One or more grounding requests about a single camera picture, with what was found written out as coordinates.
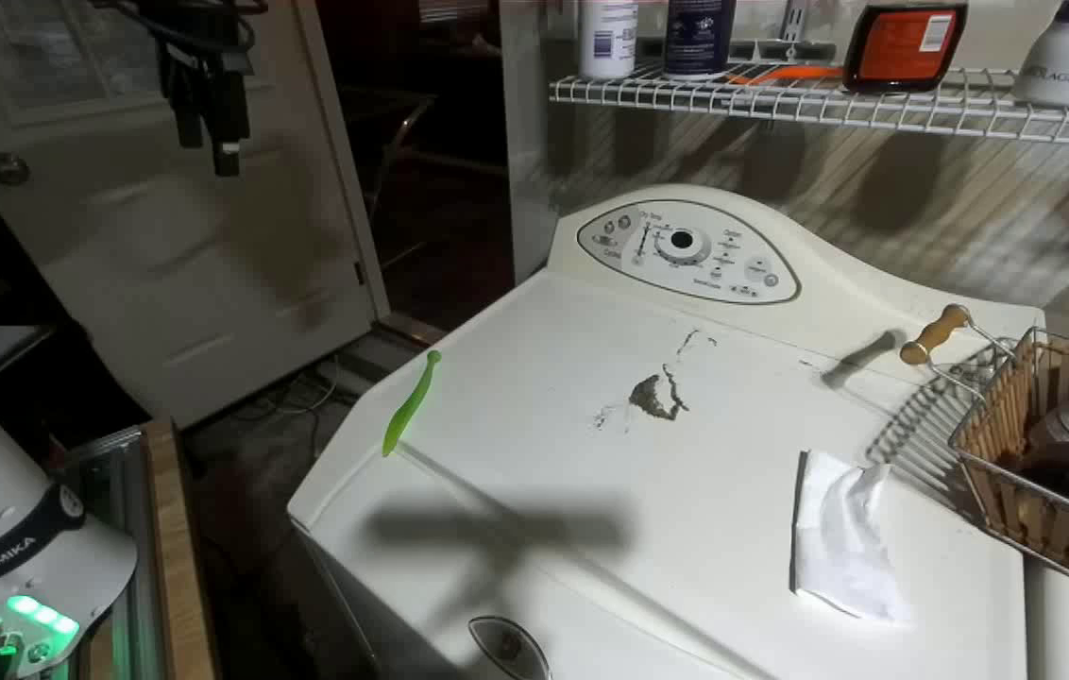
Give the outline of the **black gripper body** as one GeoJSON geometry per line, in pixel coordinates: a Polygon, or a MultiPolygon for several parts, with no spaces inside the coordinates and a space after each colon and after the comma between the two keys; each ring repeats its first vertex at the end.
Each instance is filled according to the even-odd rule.
{"type": "Polygon", "coordinates": [[[264,0],[136,0],[136,20],[154,39],[159,91],[173,109],[180,145],[248,138],[248,20],[264,13],[264,0]]]}

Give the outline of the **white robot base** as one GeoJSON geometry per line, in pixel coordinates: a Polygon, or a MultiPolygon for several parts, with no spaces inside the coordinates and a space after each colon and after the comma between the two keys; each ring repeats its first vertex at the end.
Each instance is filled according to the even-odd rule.
{"type": "Polygon", "coordinates": [[[133,575],[136,546],[0,427],[0,680],[65,664],[133,575]]]}

